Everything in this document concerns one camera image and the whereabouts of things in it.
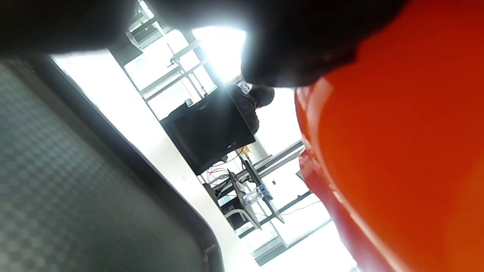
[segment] wire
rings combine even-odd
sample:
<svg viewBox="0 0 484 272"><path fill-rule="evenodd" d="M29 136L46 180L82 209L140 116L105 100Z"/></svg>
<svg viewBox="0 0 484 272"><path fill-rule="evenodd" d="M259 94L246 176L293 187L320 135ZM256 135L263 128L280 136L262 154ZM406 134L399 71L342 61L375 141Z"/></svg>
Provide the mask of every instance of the wire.
<svg viewBox="0 0 484 272"><path fill-rule="evenodd" d="M221 165L223 165L223 164L229 163L229 162L231 162L231 161L233 161L233 160L237 159L237 157L238 157L238 156L239 156L239 155L242 153L242 150L243 150L243 148L240 150L240 152L239 152L239 153L238 153L238 154L237 154L235 157L231 158L230 160L228 160L228 161L226 161L226 162L224 162L224 163L221 163L221 164L219 164L219 165L215 165L215 166L221 166Z"/></svg>
<svg viewBox="0 0 484 272"><path fill-rule="evenodd" d="M311 206L311 205L313 205L313 204L316 204L316 203L320 203L320 202L321 202L321 200L320 200L320 201L316 201L316 202L314 202L314 203L311 203L311 204L309 204L309 205L307 205L307 206L304 206L304 207L302 207L302 208L295 209L295 210L293 210L292 212L288 212L288 213L281 213L281 215L288 215L288 214L291 214L291 213L293 213L293 212L297 212L297 211L299 211L299 210L306 209L307 207L309 207L309 206Z"/></svg>

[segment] white desk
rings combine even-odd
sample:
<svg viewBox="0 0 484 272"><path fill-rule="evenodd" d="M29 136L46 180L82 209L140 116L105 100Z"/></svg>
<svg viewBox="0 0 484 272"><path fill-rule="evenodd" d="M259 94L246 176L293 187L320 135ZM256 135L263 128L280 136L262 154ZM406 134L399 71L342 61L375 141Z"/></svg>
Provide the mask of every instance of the white desk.
<svg viewBox="0 0 484 272"><path fill-rule="evenodd" d="M54 58L102 113L206 220L222 251L226 272L260 267L143 102L108 50Z"/></svg>

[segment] person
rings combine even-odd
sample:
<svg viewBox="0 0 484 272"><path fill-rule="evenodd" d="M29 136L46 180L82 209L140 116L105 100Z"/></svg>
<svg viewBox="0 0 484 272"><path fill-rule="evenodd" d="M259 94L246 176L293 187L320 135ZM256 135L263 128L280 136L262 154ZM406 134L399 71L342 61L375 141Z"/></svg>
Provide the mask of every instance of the person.
<svg viewBox="0 0 484 272"><path fill-rule="evenodd" d="M265 85L252 85L242 83L227 84L226 90L234 100L234 103L239 108L252 134L259 130L259 119L256 114L256 109L264 107L272 103L275 96L274 88Z"/></svg>

